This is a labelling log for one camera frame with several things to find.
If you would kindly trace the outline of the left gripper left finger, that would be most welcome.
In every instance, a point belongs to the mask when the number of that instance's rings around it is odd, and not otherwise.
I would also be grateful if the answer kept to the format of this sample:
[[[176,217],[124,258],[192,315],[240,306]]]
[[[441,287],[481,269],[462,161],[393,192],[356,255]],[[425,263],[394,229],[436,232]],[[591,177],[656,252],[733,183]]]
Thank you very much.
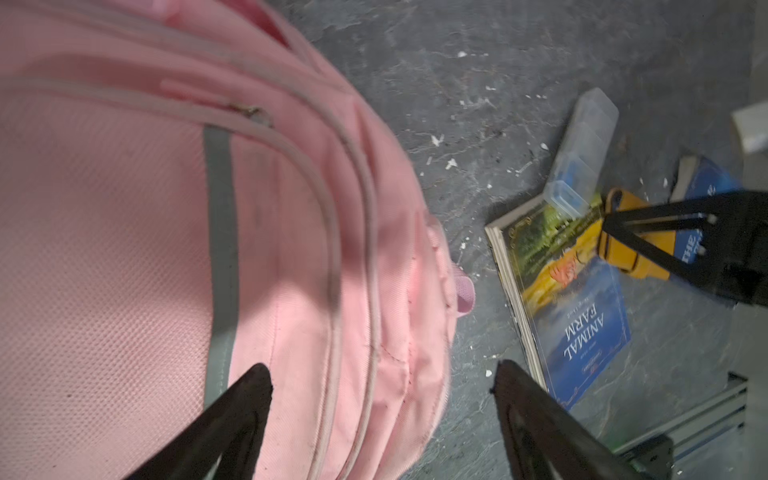
[[[251,479],[263,444],[273,386],[256,364],[130,479]]]

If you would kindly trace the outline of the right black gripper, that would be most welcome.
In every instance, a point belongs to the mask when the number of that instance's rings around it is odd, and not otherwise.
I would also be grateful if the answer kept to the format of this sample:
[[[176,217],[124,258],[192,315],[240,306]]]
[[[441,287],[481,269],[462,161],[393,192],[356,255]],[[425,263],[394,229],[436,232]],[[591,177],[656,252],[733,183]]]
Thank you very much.
[[[608,238],[696,288],[767,305],[767,194],[734,191],[609,213]]]

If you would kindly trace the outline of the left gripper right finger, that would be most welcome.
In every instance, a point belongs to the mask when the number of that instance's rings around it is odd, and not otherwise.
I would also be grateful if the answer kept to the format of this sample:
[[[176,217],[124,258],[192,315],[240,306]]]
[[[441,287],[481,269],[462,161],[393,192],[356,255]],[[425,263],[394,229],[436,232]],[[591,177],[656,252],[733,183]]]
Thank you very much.
[[[516,362],[497,365],[491,389],[515,479],[640,479]]]

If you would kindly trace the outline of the Animal Farm book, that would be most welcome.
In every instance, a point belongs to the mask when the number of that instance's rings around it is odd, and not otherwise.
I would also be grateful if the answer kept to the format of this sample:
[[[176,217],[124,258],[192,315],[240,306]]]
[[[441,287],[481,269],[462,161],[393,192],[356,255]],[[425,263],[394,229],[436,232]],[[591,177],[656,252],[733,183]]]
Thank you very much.
[[[570,409],[631,339],[618,270],[597,253],[603,201],[562,216],[536,196],[485,227],[532,378]]]

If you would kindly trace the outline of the pink school backpack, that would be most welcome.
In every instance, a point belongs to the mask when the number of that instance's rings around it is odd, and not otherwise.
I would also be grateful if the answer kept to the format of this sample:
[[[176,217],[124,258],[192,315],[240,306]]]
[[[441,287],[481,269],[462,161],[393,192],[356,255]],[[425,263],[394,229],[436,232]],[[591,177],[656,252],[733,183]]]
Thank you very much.
[[[268,3],[2,3],[3,478],[126,478],[262,364],[255,478],[397,479],[473,302],[396,137]]]

